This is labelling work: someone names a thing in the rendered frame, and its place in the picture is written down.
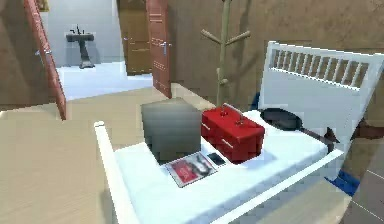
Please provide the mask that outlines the red toolbox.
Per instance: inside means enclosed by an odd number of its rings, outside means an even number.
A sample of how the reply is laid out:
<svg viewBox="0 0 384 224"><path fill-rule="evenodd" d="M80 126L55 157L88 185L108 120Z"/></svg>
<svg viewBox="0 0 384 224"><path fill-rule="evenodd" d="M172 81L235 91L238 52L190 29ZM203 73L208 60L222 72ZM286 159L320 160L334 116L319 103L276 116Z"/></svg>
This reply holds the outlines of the red toolbox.
<svg viewBox="0 0 384 224"><path fill-rule="evenodd" d="M234 164L261 154L265 128L228 104L202 113L201 135Z"/></svg>

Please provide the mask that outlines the red and grey magazine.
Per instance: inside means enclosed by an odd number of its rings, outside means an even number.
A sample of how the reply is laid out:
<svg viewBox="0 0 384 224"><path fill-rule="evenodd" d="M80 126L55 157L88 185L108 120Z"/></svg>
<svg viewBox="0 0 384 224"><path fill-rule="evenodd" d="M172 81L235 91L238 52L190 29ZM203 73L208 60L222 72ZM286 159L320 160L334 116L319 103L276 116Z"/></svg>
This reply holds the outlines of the red and grey magazine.
<svg viewBox="0 0 384 224"><path fill-rule="evenodd" d="M217 169L201 152L169 162L165 165L165 168L179 188L217 172Z"/></svg>

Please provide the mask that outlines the white bed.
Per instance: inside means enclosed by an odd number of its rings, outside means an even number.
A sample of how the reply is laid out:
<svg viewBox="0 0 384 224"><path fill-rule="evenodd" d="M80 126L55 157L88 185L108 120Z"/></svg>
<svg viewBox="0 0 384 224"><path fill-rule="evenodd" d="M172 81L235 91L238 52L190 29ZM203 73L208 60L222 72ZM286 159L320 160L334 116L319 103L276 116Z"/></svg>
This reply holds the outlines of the white bed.
<svg viewBox="0 0 384 224"><path fill-rule="evenodd" d="M260 156L239 165L226 162L183 188L145 144L113 150L104 123L96 122L115 224L244 222L317 179L335 178L383 70L383 53L269 42L258 107L292 112L302 129L267 125Z"/></svg>

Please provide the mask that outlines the grey cube block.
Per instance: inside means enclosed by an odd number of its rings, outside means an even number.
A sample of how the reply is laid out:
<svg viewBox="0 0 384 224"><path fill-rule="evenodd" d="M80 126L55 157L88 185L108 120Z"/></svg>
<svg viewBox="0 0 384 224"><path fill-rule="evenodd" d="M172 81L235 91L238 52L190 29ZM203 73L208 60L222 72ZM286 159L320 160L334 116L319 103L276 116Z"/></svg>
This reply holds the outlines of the grey cube block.
<svg viewBox="0 0 384 224"><path fill-rule="evenodd" d="M159 164L200 150L202 112L184 99L143 104L141 117L145 143Z"/></svg>

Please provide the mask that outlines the red room door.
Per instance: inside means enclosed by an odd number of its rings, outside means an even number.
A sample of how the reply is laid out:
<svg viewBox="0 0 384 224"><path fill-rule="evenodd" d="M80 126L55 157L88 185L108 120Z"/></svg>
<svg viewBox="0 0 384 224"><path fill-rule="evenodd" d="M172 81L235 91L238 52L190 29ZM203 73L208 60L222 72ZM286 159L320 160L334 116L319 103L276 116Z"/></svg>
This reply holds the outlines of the red room door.
<svg viewBox="0 0 384 224"><path fill-rule="evenodd" d="M168 0L146 0L153 86L171 98L167 9Z"/></svg>
<svg viewBox="0 0 384 224"><path fill-rule="evenodd" d="M23 0L23 6L29 25L32 29L32 33L37 45L37 50L51 50L36 0ZM39 56L45 69L49 89L55 97L60 117L62 120L66 120L66 98L60 82L58 71L56 69L53 55L52 53L47 55L42 53Z"/></svg>

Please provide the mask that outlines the wooden coat stand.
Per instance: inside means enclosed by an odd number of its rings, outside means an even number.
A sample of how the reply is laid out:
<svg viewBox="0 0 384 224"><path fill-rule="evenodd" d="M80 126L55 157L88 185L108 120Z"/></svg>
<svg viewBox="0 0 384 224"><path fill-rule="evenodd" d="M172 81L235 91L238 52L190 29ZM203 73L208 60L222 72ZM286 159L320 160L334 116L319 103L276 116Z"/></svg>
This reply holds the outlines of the wooden coat stand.
<svg viewBox="0 0 384 224"><path fill-rule="evenodd" d="M229 18L230 18L230 5L232 0L222 0L223 10L222 10L222 19L221 19L221 35L220 37L214 36L209 31L202 29L200 33L208 38L209 40L217 43L220 46L219 53L219 67L216 69L217 73L217 92L216 92L216 105L220 106L224 103L223 88L228 83L228 80L225 78L225 57L226 57L226 48L238 41L244 40L251 36L250 31L245 31L235 37L228 38L228 27L229 27Z"/></svg>

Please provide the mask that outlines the black frying pan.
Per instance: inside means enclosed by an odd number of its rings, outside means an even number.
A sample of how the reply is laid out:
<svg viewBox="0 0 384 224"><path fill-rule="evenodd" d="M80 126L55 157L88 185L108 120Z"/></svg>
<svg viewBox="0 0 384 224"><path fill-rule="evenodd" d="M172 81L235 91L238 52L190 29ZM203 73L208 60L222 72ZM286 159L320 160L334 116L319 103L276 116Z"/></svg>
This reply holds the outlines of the black frying pan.
<svg viewBox="0 0 384 224"><path fill-rule="evenodd" d="M301 131L326 144L338 143L339 140L330 128L324 135L317 134L303 127L303 122L297 115L281 108L267 108L260 112L261 118L269 125L283 131Z"/></svg>

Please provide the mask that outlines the black phone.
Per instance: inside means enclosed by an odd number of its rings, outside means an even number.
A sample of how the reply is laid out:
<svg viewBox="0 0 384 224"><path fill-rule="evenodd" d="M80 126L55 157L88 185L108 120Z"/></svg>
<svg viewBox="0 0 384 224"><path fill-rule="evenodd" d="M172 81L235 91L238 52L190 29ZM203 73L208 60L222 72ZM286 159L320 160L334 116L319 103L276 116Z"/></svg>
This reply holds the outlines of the black phone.
<svg viewBox="0 0 384 224"><path fill-rule="evenodd" d="M208 154L208 158L217 166L225 164L225 161L217 153Z"/></svg>

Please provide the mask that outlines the blue cloth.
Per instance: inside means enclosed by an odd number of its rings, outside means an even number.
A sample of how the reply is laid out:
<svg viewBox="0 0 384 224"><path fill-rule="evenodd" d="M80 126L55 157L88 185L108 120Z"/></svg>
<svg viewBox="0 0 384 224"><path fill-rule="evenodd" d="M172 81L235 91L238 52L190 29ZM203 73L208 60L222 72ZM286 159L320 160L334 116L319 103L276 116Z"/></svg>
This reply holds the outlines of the blue cloth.
<svg viewBox="0 0 384 224"><path fill-rule="evenodd" d="M326 180L349 196L355 194L360 184L358 179L343 170L339 172L334 180L330 180L329 178L326 178Z"/></svg>

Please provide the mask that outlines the brown room door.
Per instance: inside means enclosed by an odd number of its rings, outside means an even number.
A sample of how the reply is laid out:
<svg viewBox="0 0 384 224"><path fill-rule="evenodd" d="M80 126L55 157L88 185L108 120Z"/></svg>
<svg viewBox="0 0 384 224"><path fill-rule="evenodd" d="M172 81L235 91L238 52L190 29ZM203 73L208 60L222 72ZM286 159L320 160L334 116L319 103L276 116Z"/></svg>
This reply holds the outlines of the brown room door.
<svg viewBox="0 0 384 224"><path fill-rule="evenodd" d="M128 76L151 72L145 0L116 0Z"/></svg>

